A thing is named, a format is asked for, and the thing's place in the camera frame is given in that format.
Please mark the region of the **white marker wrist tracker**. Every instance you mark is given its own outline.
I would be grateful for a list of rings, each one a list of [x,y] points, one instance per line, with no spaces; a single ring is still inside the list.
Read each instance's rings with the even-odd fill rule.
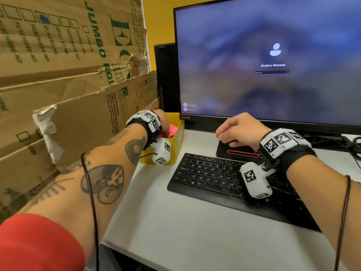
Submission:
[[[317,157],[309,141],[294,130],[283,128],[266,133],[259,142],[257,152],[268,167],[283,174],[301,157]]]
[[[142,125],[147,132],[148,138],[143,148],[145,151],[152,143],[157,142],[158,140],[158,136],[162,131],[160,118],[151,110],[142,110],[129,118],[126,127],[134,123]]]

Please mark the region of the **large printed cardboard sheet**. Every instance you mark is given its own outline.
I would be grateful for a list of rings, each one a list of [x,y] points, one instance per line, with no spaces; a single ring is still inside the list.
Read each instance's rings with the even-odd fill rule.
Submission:
[[[105,72],[146,50],[142,0],[0,0],[0,87]]]

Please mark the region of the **pink cloth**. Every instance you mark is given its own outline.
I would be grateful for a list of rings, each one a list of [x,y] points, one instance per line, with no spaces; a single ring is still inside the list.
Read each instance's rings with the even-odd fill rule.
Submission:
[[[178,131],[178,127],[170,124],[169,131],[167,133],[160,133],[157,138],[158,139],[161,139],[161,138],[167,138],[167,139],[173,138],[175,136],[175,134],[177,133],[177,131]]]

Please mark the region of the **yellow box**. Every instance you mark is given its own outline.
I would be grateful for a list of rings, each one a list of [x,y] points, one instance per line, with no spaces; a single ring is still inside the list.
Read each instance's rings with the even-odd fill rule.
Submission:
[[[169,113],[166,112],[166,116],[168,119],[169,124],[178,127],[178,131],[173,138],[168,139],[171,144],[171,158],[170,161],[164,165],[174,165],[178,158],[178,154],[180,152],[183,138],[184,138],[184,120],[180,119],[179,113]],[[155,164],[152,161],[153,148],[150,146],[145,151],[142,152],[141,158],[139,160],[140,163],[143,164]]]

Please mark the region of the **person's right forearm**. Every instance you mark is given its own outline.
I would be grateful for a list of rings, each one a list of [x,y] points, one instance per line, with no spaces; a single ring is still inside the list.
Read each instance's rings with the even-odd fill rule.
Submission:
[[[296,160],[286,175],[336,251],[348,178],[313,155]],[[352,180],[341,259],[349,271],[361,271],[361,183]]]

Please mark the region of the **torn brown cardboard box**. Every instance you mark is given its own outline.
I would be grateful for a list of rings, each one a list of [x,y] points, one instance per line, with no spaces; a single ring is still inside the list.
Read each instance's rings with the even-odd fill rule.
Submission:
[[[0,158],[0,224],[82,153],[118,134],[133,114],[158,107],[156,71],[58,103],[52,138],[65,150],[58,165],[52,163],[43,138]]]

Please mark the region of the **black desktop computer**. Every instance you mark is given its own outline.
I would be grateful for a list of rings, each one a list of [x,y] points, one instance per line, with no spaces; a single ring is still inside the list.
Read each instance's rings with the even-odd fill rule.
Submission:
[[[179,113],[178,56],[175,43],[154,46],[160,106],[164,112]]]

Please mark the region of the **person's left hand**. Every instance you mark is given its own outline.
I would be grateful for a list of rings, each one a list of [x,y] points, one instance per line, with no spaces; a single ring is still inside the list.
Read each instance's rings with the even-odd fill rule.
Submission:
[[[156,113],[157,116],[159,116],[162,128],[162,130],[158,134],[158,138],[167,138],[170,133],[170,124],[168,122],[165,112],[161,109],[153,110],[153,112]]]

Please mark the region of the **person's left forearm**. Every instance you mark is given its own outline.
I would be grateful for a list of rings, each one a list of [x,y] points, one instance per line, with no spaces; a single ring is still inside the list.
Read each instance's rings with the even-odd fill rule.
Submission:
[[[83,154],[19,213],[40,215],[61,225],[89,257],[124,198],[147,138],[142,125],[129,125]]]

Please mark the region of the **black monitor base red stripe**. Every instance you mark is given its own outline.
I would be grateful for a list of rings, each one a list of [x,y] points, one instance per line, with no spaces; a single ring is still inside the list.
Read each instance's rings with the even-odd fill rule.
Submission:
[[[219,141],[216,156],[218,158],[241,161],[241,162],[254,162],[261,164],[263,159],[259,154],[249,146],[230,147],[228,143]]]

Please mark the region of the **black keyboard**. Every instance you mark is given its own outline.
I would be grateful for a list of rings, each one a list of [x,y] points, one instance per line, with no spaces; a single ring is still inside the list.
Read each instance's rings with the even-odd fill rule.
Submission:
[[[272,195],[253,198],[246,189],[240,168],[246,162],[186,153],[167,190],[250,214],[321,232],[290,182],[280,172],[266,179]]]

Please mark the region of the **red shirt sleeve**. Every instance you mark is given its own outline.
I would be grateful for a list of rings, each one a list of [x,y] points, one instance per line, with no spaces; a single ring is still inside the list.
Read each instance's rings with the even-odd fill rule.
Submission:
[[[0,225],[0,271],[84,271],[80,243],[61,225],[17,214]]]

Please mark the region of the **person's right hand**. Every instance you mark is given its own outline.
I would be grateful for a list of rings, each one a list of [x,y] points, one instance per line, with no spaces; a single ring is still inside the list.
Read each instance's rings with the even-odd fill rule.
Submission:
[[[240,146],[249,146],[255,151],[258,150],[262,138],[271,132],[270,128],[248,113],[241,113],[226,121],[238,122]]]

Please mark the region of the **torn white paper tape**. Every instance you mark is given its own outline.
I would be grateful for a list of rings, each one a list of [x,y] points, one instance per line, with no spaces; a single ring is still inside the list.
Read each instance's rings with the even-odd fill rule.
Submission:
[[[56,125],[52,121],[52,116],[57,110],[57,105],[49,105],[33,112],[33,120],[43,136],[47,151],[52,163],[58,165],[64,149],[52,138],[57,133]]]

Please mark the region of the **black computer monitor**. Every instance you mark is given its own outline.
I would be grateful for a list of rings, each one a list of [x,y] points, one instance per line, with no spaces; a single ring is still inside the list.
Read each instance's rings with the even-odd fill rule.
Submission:
[[[361,133],[361,0],[216,0],[173,9],[180,114]]]

